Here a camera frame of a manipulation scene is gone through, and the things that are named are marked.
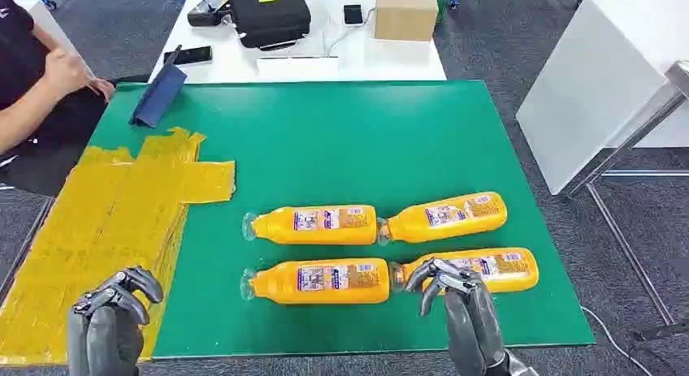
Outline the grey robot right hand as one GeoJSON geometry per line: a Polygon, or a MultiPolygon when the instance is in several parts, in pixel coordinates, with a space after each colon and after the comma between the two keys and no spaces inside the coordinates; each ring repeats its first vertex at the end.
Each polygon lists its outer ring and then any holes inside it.
{"type": "Polygon", "coordinates": [[[433,257],[411,274],[407,292],[430,283],[422,290],[419,316],[426,316],[432,301],[444,293],[448,354],[460,375],[485,375],[508,362],[495,306],[481,275],[452,262],[433,257]]]}

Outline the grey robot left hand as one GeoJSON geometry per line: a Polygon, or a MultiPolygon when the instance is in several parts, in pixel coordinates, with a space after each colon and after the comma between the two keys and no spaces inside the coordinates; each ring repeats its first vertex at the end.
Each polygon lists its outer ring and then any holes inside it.
{"type": "Polygon", "coordinates": [[[149,270],[118,270],[84,292],[67,311],[67,366],[70,375],[138,375],[150,314],[134,292],[153,304],[163,301],[161,283],[149,270]]]}

